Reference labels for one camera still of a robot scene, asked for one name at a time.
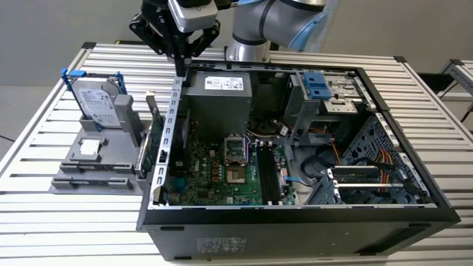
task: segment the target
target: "metal frame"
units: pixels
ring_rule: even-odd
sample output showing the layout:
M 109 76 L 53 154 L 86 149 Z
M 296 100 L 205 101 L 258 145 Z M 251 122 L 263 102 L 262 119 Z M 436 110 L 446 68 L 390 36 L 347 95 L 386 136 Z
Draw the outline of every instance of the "metal frame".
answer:
M 141 45 L 97 44 L 82 49 L 69 69 L 125 76 L 126 88 L 134 98 L 133 109 L 141 119 L 150 119 L 145 92 L 153 90 L 162 114 L 166 112 L 173 80 L 173 65 Z M 201 57 L 223 60 L 221 49 L 207 49 Z M 320 259 L 259 259 L 221 262 L 223 264 L 343 264 L 370 265 L 468 265 L 471 253 L 473 156 L 471 143 L 444 116 L 447 108 L 434 103 L 415 82 L 415 73 L 406 72 L 404 63 L 392 57 L 335 54 L 295 54 L 271 52 L 273 63 L 294 63 L 362 67 L 388 106 L 388 112 L 462 218 L 452 228 L 414 243 L 387 257 L 323 257 Z M 2 235 L 7 241 L 0 247 L 1 257 L 11 263 L 119 263 L 161 262 L 162 258 L 147 235 L 134 230 L 139 196 L 69 196 L 43 194 L 50 173 L 57 169 L 75 137 L 78 109 L 71 95 L 51 94 L 34 114 L 17 142 L 0 163 Z M 430 123 L 446 121 L 447 124 Z

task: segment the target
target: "circuit board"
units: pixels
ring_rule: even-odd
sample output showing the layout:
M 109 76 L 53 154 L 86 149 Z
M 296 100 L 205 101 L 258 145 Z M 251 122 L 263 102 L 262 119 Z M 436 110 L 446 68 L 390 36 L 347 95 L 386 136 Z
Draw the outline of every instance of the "circuit board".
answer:
M 273 149 L 274 170 L 278 173 L 285 165 L 282 147 Z M 262 205 L 261 184 L 255 144 L 247 145 L 247 163 L 243 167 L 225 165 L 222 143 L 193 141 L 186 178 L 170 188 L 170 204 L 198 205 Z M 294 204 L 291 187 L 281 204 Z

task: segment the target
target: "barcode label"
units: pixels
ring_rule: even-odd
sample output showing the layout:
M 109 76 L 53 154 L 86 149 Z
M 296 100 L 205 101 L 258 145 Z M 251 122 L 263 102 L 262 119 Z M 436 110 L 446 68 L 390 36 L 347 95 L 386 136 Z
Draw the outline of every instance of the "barcode label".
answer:
M 242 90 L 242 78 L 207 76 L 205 78 L 206 90 Z

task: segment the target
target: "gray wall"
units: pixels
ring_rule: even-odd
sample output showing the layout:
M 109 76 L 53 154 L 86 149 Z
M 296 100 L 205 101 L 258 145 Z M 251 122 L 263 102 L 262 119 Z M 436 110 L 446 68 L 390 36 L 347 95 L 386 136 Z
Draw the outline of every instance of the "gray wall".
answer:
M 0 85 L 50 85 L 85 41 L 138 40 L 127 23 L 142 0 L 0 0 Z M 229 40 L 233 14 L 222 12 Z
M 0 85 L 51 85 L 83 41 L 137 40 L 141 0 L 0 0 Z M 471 0 L 339 0 L 323 53 L 403 55 L 415 70 L 473 59 Z M 230 39 L 231 11 L 218 15 Z
M 471 0 L 339 0 L 322 53 L 400 55 L 415 71 L 473 59 Z

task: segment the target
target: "gray floor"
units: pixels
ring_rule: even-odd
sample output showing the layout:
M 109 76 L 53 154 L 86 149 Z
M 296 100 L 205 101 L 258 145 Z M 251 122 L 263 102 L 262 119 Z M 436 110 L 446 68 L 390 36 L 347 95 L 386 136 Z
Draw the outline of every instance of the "gray floor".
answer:
M 51 86 L 0 86 L 0 135 L 15 139 Z M 0 158 L 13 142 L 0 139 Z

